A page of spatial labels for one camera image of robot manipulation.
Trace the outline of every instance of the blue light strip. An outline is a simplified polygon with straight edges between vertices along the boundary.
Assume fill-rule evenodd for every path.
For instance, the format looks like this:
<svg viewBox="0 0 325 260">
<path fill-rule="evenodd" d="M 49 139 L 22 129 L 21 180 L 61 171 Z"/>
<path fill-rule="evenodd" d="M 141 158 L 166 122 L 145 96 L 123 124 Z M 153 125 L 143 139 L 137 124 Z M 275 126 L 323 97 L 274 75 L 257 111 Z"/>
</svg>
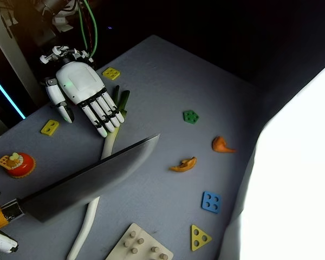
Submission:
<svg viewBox="0 0 325 260">
<path fill-rule="evenodd" d="M 10 96 L 7 94 L 5 89 L 0 85 L 0 90 L 2 94 L 7 98 L 8 101 L 10 101 L 11 105 L 15 108 L 15 110 L 18 112 L 18 114 L 22 117 L 22 119 L 25 119 L 25 116 L 23 113 L 20 111 L 20 109 L 16 106 L 16 104 L 13 102 L 13 100 L 10 98 Z"/>
</svg>

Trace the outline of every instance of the table surface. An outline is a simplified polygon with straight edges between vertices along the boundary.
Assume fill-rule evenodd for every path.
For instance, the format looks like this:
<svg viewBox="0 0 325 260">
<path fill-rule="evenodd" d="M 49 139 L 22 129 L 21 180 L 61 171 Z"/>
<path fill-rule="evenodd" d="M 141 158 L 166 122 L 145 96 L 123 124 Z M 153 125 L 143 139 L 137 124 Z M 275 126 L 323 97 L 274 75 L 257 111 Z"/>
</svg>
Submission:
<svg viewBox="0 0 325 260">
<path fill-rule="evenodd" d="M 105 259 L 131 223 L 137 223 L 174 253 L 174 259 L 214 259 L 236 199 L 252 148 L 246 127 L 253 87 L 232 74 L 151 36 L 98 70 L 114 67 L 115 81 L 102 77 L 112 92 L 115 85 L 131 91 L 126 122 L 113 152 L 149 135 L 160 133 L 149 159 L 127 180 L 100 199 L 93 228 L 78 259 Z M 36 159 L 33 173 L 13 179 L 0 167 L 0 204 L 23 198 L 100 159 L 103 138 L 76 106 L 68 124 L 46 105 L 0 137 L 0 157 L 25 152 Z M 199 116 L 195 125 L 183 121 L 183 111 Z M 49 120 L 60 122 L 52 137 L 40 133 Z M 217 135 L 226 138 L 235 154 L 211 149 Z M 185 173 L 169 171 L 182 159 L 198 162 Z M 221 195 L 221 213 L 203 210 L 202 194 Z M 82 225 L 86 206 L 49 225 L 25 216 L 3 228 L 19 241 L 19 250 L 1 259 L 65 259 Z M 212 238 L 199 250 L 190 249 L 190 226 Z"/>
</svg>

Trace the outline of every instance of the yellow rectangular block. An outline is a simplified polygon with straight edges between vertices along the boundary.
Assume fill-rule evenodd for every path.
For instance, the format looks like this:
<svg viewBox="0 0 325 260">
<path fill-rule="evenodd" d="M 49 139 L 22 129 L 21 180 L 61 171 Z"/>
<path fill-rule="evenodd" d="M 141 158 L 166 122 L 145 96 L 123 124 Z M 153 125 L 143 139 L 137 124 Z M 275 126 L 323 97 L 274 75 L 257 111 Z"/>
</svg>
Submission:
<svg viewBox="0 0 325 260">
<path fill-rule="evenodd" d="M 42 134 L 46 134 L 48 136 L 51 136 L 52 134 L 54 134 L 54 132 L 56 131 L 56 129 L 58 128 L 58 126 L 59 126 L 59 122 L 51 119 L 41 129 L 41 133 Z"/>
<path fill-rule="evenodd" d="M 102 74 L 110 80 L 115 80 L 117 77 L 119 77 L 120 72 L 114 68 L 108 67 Z"/>
</svg>

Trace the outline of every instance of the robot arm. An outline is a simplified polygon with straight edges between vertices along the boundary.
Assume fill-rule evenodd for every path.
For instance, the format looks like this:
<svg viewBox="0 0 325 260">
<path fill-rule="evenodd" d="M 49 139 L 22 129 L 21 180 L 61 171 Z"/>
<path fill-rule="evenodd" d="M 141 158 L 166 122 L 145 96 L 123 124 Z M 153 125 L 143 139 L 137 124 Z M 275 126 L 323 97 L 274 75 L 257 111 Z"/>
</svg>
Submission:
<svg viewBox="0 0 325 260">
<path fill-rule="evenodd" d="M 73 122 L 74 117 L 67 107 L 63 92 L 84 111 L 100 135 L 106 137 L 107 131 L 114 132 L 115 127 L 124 122 L 124 117 L 96 71 L 84 62 L 75 61 L 81 57 L 92 62 L 88 56 L 85 51 L 69 49 L 67 46 L 55 46 L 50 55 L 41 56 L 40 60 L 45 64 L 58 61 L 62 66 L 56 73 L 56 79 L 48 79 L 45 82 L 46 90 L 67 122 Z"/>
</svg>

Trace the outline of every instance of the green wire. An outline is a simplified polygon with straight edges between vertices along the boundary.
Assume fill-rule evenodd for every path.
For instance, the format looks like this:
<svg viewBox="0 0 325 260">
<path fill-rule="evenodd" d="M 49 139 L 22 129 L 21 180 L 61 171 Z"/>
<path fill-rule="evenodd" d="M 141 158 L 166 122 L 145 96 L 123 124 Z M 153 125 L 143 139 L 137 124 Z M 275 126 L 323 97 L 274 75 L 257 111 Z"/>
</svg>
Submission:
<svg viewBox="0 0 325 260">
<path fill-rule="evenodd" d="M 82 14 L 81 14 L 81 6 L 80 6 L 80 1 L 78 1 L 78 15 L 80 16 L 80 23 L 81 23 L 81 31 L 82 31 L 82 36 L 83 36 L 83 41 L 86 46 L 86 50 L 88 49 L 88 44 L 85 36 L 85 30 L 83 28 L 83 20 L 82 20 Z"/>
<path fill-rule="evenodd" d="M 95 31 L 95 44 L 94 44 L 94 49 L 92 51 L 92 53 L 90 54 L 90 58 L 93 57 L 95 51 L 96 51 L 96 47 L 98 46 L 98 27 L 96 26 L 96 21 L 95 21 L 95 18 L 94 18 L 94 15 L 93 15 L 93 12 L 92 10 L 90 9 L 90 6 L 88 4 L 88 1 L 87 0 L 83 0 L 84 4 L 86 5 L 89 13 L 90 13 L 90 16 L 93 20 L 93 24 L 94 24 L 94 31 Z"/>
</svg>

